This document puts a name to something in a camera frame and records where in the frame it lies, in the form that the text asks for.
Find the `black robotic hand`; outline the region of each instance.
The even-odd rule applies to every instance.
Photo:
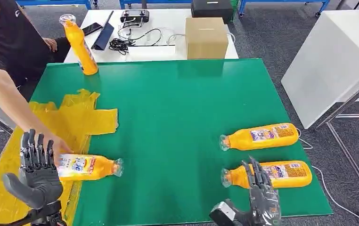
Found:
[[[232,226],[236,219],[243,226],[278,226],[281,224],[281,209],[278,194],[272,187],[268,174],[261,165],[252,157],[250,162],[253,166],[253,174],[249,164],[242,161],[246,169],[246,175],[250,189],[249,200],[251,210],[240,211],[235,208],[230,199],[217,204],[210,213],[210,217],[219,226]]]
[[[40,209],[55,202],[63,192],[56,166],[53,162],[53,141],[45,152],[43,135],[38,135],[35,146],[35,130],[25,132],[21,140],[19,177],[13,173],[3,175],[3,184],[9,193],[30,208]]]

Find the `yellow plastic sheet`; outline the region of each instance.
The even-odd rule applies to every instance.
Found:
[[[59,109],[55,104],[30,102],[30,107],[40,120],[57,136],[67,142],[75,153],[88,153],[90,135],[114,133],[118,126],[117,109],[94,110],[98,93],[81,89],[78,94],[65,95]],[[29,208],[9,194],[1,177],[7,172],[18,172],[20,167],[20,138],[23,131],[16,128],[0,157],[0,223],[10,223],[23,218]],[[81,191],[81,181],[63,182],[60,197],[62,214],[72,225]]]

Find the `white table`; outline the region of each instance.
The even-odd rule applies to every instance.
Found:
[[[121,28],[122,23],[120,17],[124,10],[114,10],[109,23],[114,27],[113,38],[119,38],[117,31]],[[137,38],[147,31],[153,28],[159,28],[163,32],[161,40],[157,43],[158,46],[139,48],[136,56],[134,53],[125,56],[121,55],[117,51],[110,50],[109,45],[106,46],[104,51],[91,50],[96,62],[132,62],[132,61],[155,61],[155,60],[185,60],[186,48],[185,38],[182,36],[176,36],[175,41],[170,42],[174,46],[168,47],[167,40],[173,34],[185,34],[185,20],[187,17],[192,17],[190,9],[148,9],[150,12],[149,22],[144,23],[141,28],[131,28],[131,38]],[[87,27],[93,23],[103,25],[107,20],[111,10],[89,10],[81,28]],[[125,28],[121,31],[121,34],[127,34],[129,29]],[[85,37],[85,41],[89,47],[93,45],[96,38],[99,36],[100,31],[90,34]],[[151,32],[147,37],[144,37],[136,41],[136,45],[151,45],[159,39],[159,32]],[[231,36],[228,34],[228,49],[225,56],[226,59],[238,59],[238,54],[232,41]],[[71,49],[65,59],[65,63],[78,62],[77,56],[75,56]]]
[[[359,10],[324,11],[282,78],[307,129],[359,90]]]

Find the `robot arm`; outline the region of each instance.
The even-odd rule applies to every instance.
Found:
[[[20,162],[19,176],[6,173],[2,176],[2,181],[9,193],[32,210],[23,219],[3,225],[22,226],[31,223],[40,226],[66,226],[60,213],[61,203],[58,201],[63,186],[53,162],[53,141],[48,142],[45,151],[42,134],[39,134],[35,145],[35,130],[25,132],[21,140]]]
[[[246,169],[246,175],[250,189],[250,211],[238,210],[230,199],[217,204],[210,213],[210,218],[219,226],[234,226],[234,220],[243,226],[278,226],[281,224],[281,209],[279,207],[278,194],[272,188],[268,174],[261,165],[252,157],[249,164],[242,161]]]

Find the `bottle cap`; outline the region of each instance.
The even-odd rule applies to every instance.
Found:
[[[66,27],[72,26],[75,24],[75,16],[73,14],[64,14],[59,18],[59,22]]]
[[[230,148],[231,143],[229,142],[229,137],[225,135],[220,136],[220,148],[223,151],[226,151]]]
[[[224,187],[232,185],[231,172],[228,169],[221,170],[221,183]]]
[[[124,171],[124,161],[122,159],[117,159],[113,162],[112,166],[112,174],[121,177],[122,172]]]

